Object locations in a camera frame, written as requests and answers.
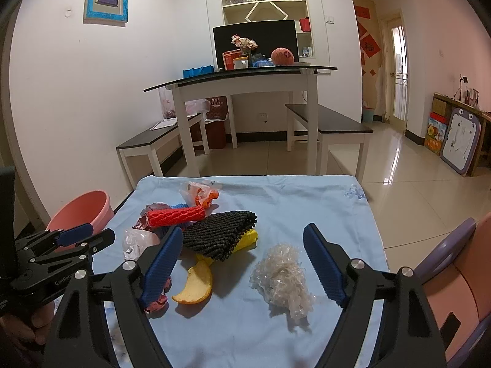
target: bench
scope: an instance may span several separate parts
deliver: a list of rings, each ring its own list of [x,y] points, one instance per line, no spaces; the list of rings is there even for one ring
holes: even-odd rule
[[[189,117],[188,121],[190,127],[199,122],[203,141],[193,142],[193,145],[202,145],[205,150],[205,154],[208,155],[210,153],[210,149],[208,148],[208,138],[206,137],[205,130],[205,123],[207,123],[206,116],[203,114],[195,115]],[[150,164],[152,165],[154,175],[156,177],[163,177],[164,174],[162,173],[159,158],[157,157],[157,150],[175,137],[179,137],[179,128],[177,124],[158,130],[151,130],[149,128],[148,130],[143,131],[143,133],[134,136],[131,140],[128,140],[116,147],[116,150],[121,156],[123,166],[133,189],[136,189],[138,181],[133,177],[126,158],[130,156],[147,155],[148,159],[150,160]]]
[[[294,141],[306,140],[306,136],[295,135],[294,121],[297,120],[302,126],[307,128],[307,105],[286,104],[285,106],[287,108],[286,149],[287,151],[291,151],[294,147]],[[358,182],[361,183],[363,180],[363,173],[365,172],[368,146],[373,130],[322,105],[319,105],[318,127],[320,147],[317,155],[316,174],[327,174],[329,145],[359,144],[360,150],[358,153],[358,165],[355,177]]]

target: white door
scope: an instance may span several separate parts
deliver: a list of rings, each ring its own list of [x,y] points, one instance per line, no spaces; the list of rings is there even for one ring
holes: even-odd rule
[[[391,66],[391,89],[388,116],[390,124],[404,133],[408,112],[408,58],[406,54],[406,37],[401,18],[387,22],[389,28]]]

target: white bench leg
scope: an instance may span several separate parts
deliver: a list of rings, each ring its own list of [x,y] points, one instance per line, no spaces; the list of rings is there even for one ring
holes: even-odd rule
[[[370,136],[371,134],[365,134],[364,142],[360,144],[360,152],[358,153],[358,165],[357,165],[357,173],[355,177],[357,178],[360,184],[363,182],[363,174],[365,173],[365,166],[367,163],[367,156],[368,156],[368,147],[370,145]]]
[[[319,147],[320,151],[320,163],[318,164],[318,175],[327,174],[327,159],[329,158],[329,138],[325,135],[321,135],[321,145]]]
[[[208,147],[208,136],[206,135],[205,120],[206,120],[206,116],[204,113],[202,113],[201,119],[199,121],[199,128],[201,130],[201,139],[203,140],[203,148],[205,150],[205,155],[209,155],[210,147]]]
[[[237,133],[235,131],[234,104],[232,96],[227,95],[228,123],[230,124],[230,135],[232,136],[232,147],[237,149]]]
[[[294,129],[295,116],[290,109],[286,110],[286,150],[290,152],[295,146],[293,137],[295,136]]]
[[[150,151],[148,152],[148,158],[150,160],[150,164],[152,165],[154,176],[163,177],[164,173],[162,173],[162,168],[160,167],[160,162],[157,156],[157,152],[153,148],[150,148]]]
[[[131,174],[130,167],[128,166],[128,160],[127,160],[126,156],[124,155],[124,150],[119,150],[118,152],[119,152],[119,155],[121,156],[121,160],[123,161],[123,166],[124,166],[124,169],[126,171],[126,175],[128,176],[128,180],[130,181],[131,187],[133,187],[133,189],[136,189],[137,188],[137,182],[135,181],[135,179],[133,178],[133,175]]]
[[[188,165],[189,175],[190,177],[198,178],[198,162],[195,155],[195,148],[192,144],[191,132],[189,130],[188,114],[186,113],[186,105],[181,97],[179,88],[172,90],[172,97],[174,99],[177,124],[179,127],[179,134],[181,136],[181,145],[183,147],[184,156]]]
[[[319,126],[319,107],[317,100],[317,75],[307,75],[307,174],[315,175],[317,167],[317,131]]]

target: cardboard box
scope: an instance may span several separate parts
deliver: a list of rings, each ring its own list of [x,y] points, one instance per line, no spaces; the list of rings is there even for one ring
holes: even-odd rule
[[[452,115],[452,105],[447,104],[445,101],[433,97],[433,106],[431,108],[432,112],[445,117],[445,119],[450,119]]]
[[[434,112],[428,119],[428,129],[426,131],[425,146],[437,156],[440,156],[441,146],[445,140],[447,132],[447,120]]]

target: shelf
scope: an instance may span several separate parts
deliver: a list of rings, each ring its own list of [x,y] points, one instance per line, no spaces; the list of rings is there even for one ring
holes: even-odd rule
[[[226,5],[223,5],[222,7],[223,8],[231,8],[231,7],[248,5],[248,4],[255,4],[255,3],[274,3],[274,4],[277,4],[277,3],[287,3],[287,2],[292,2],[292,1],[306,3],[305,0],[260,0],[260,1],[247,1],[245,3],[226,4]]]

